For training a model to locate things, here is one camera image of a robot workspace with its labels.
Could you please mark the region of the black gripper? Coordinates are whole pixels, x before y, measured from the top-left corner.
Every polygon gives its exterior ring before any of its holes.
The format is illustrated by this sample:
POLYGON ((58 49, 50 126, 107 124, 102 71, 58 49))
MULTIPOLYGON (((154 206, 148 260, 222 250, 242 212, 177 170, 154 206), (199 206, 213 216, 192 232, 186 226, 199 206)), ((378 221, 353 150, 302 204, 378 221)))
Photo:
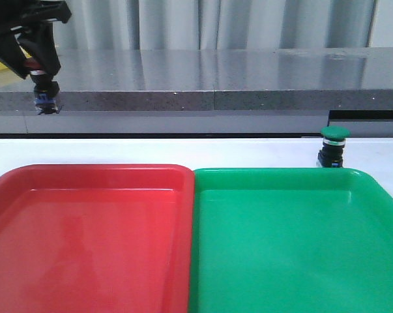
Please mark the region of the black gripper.
POLYGON ((22 79, 26 79, 29 70, 43 70, 55 76, 61 64, 53 24, 42 22, 67 23, 71 16, 66 1, 0 1, 0 62, 22 79), (13 34, 7 34, 34 23, 40 24, 22 33, 18 42, 13 34), (31 56, 27 61, 18 43, 31 56))

